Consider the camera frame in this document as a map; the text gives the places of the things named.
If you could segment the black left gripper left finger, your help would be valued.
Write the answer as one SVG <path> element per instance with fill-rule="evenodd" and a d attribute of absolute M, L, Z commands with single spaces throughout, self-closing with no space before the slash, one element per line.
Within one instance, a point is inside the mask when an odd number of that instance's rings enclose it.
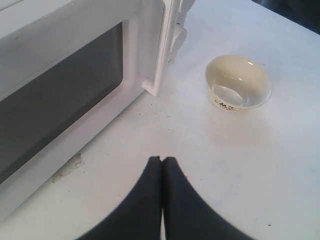
<path fill-rule="evenodd" d="M 162 162 L 152 156 L 124 200 L 80 240 L 159 240 L 162 221 Z"/>

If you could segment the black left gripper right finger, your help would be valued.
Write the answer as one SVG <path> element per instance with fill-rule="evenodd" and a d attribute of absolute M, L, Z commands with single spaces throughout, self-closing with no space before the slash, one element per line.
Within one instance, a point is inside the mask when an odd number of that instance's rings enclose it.
<path fill-rule="evenodd" d="M 162 209 L 167 240 L 251 240 L 195 191 L 174 157 L 162 161 Z"/>

